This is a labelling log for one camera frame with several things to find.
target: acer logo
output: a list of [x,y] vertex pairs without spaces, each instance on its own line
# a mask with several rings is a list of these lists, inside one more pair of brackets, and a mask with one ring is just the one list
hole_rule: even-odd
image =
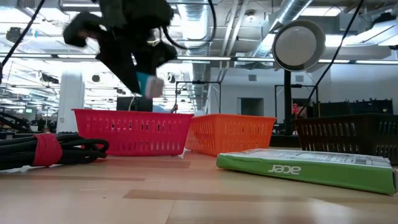
[[299,175],[300,171],[301,171],[301,167],[273,165],[272,169],[269,170],[268,172],[277,173],[277,174]]

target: person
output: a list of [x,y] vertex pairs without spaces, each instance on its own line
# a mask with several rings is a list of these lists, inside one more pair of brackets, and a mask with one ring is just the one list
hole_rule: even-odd
[[152,107],[152,112],[155,112],[155,113],[174,113],[177,110],[178,110],[178,105],[174,105],[171,110],[165,110],[165,109],[163,109],[163,107],[161,107],[159,105],[154,105]]

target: black cable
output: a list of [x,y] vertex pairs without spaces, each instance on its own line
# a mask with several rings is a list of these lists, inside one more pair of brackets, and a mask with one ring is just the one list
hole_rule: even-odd
[[326,14],[328,14],[328,12],[330,10],[332,10],[333,8],[337,8],[338,10],[340,10],[341,13],[344,13],[344,11],[338,6],[338,5],[333,5],[332,7],[330,7],[324,14],[323,16],[325,16]]
[[164,33],[164,35],[166,36],[166,39],[167,39],[172,45],[174,45],[174,46],[176,46],[176,47],[178,47],[178,48],[184,49],[184,50],[196,50],[196,49],[200,49],[200,48],[202,48],[202,47],[208,45],[208,44],[215,38],[215,36],[216,36],[216,28],[217,28],[216,10],[214,9],[213,1],[212,1],[212,0],[208,0],[208,2],[209,2],[211,14],[212,14],[212,16],[213,16],[213,27],[214,27],[213,30],[212,30],[212,32],[211,32],[211,37],[210,37],[208,40],[206,40],[206,42],[205,42],[204,44],[201,44],[201,45],[196,46],[196,47],[190,47],[190,48],[188,48],[188,47],[186,47],[186,46],[184,46],[184,45],[181,45],[181,44],[177,43],[176,41],[174,41],[174,40],[171,38],[171,36],[169,35],[169,32],[168,32],[168,30],[167,30],[167,26],[163,26],[163,27],[162,27],[163,33]]
[[323,77],[325,77],[326,73],[329,71],[330,67],[331,67],[331,66],[333,65],[333,63],[335,62],[335,60],[336,60],[336,58],[337,58],[337,55],[338,55],[338,52],[340,51],[340,48],[341,48],[341,46],[343,45],[344,39],[345,39],[346,36],[348,35],[348,32],[349,32],[349,30],[351,29],[351,26],[353,25],[353,22],[354,22],[354,20],[355,20],[355,17],[358,15],[359,10],[361,9],[363,2],[364,2],[364,0],[360,0],[360,1],[359,1],[359,4],[358,4],[358,6],[356,7],[353,16],[352,16],[351,20],[349,21],[346,30],[344,31],[344,34],[343,34],[343,36],[342,36],[342,38],[341,38],[341,43],[340,43],[339,46],[337,47],[336,52],[335,52],[333,58],[331,59],[331,62],[329,63],[329,65],[327,66],[327,68],[325,69],[325,71],[322,73],[321,77],[319,78],[319,80],[318,80],[317,83],[315,84],[314,88],[312,89],[312,91],[311,91],[311,93],[310,93],[310,96],[308,97],[308,99],[307,99],[306,102],[304,103],[304,105],[303,105],[303,107],[301,108],[301,110],[298,112],[298,114],[297,114],[298,117],[301,115],[301,113],[302,113],[302,111],[304,110],[304,108],[307,107],[307,105],[309,104],[309,102],[310,102],[310,100],[311,100],[311,97],[312,97],[312,95],[315,93],[315,90],[317,89],[319,83],[322,81]]
[[24,31],[20,34],[20,36],[18,37],[17,41],[14,43],[14,45],[11,47],[10,51],[7,53],[6,57],[3,59],[2,61],[2,67],[4,68],[4,66],[6,65],[6,63],[8,62],[8,60],[11,58],[11,55],[14,53],[14,51],[17,49],[18,45],[22,42],[22,40],[24,39],[26,33],[30,30],[30,27],[32,26],[33,22],[35,21],[40,9],[42,8],[43,4],[44,4],[45,0],[41,0],[39,5],[37,6],[37,9],[35,11],[35,13],[33,13],[32,18],[30,19],[30,21],[28,22],[26,28],[24,29]]
[[[62,148],[62,157],[57,164],[87,164],[106,158],[109,143],[104,139],[85,139],[77,134],[62,134],[56,138]],[[32,166],[36,145],[35,137],[0,141],[0,170]]]

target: doorway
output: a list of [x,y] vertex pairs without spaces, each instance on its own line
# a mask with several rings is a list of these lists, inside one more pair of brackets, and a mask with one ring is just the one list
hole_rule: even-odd
[[238,98],[238,114],[264,116],[263,98]]

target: monitor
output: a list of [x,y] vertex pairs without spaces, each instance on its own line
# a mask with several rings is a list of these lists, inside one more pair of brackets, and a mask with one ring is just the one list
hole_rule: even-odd
[[146,111],[152,112],[153,100],[149,100],[145,97],[135,97],[133,100],[132,96],[118,97],[116,99],[116,110],[118,111]]

